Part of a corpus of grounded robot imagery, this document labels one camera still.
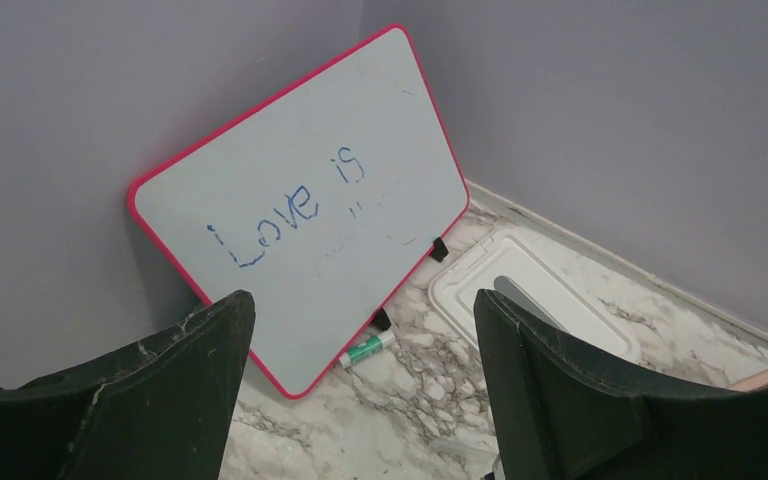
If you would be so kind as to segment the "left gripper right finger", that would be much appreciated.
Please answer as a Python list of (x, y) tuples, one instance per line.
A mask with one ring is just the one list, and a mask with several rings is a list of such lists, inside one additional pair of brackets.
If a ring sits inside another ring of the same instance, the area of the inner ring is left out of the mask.
[(474, 302), (501, 479), (768, 479), (768, 387), (614, 356), (494, 290)]

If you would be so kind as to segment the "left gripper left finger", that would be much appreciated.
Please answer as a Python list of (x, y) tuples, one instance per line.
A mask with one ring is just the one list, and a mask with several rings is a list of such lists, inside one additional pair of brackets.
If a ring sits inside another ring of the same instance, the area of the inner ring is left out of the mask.
[(215, 479), (255, 326), (238, 290), (83, 364), (0, 388), (0, 479)]

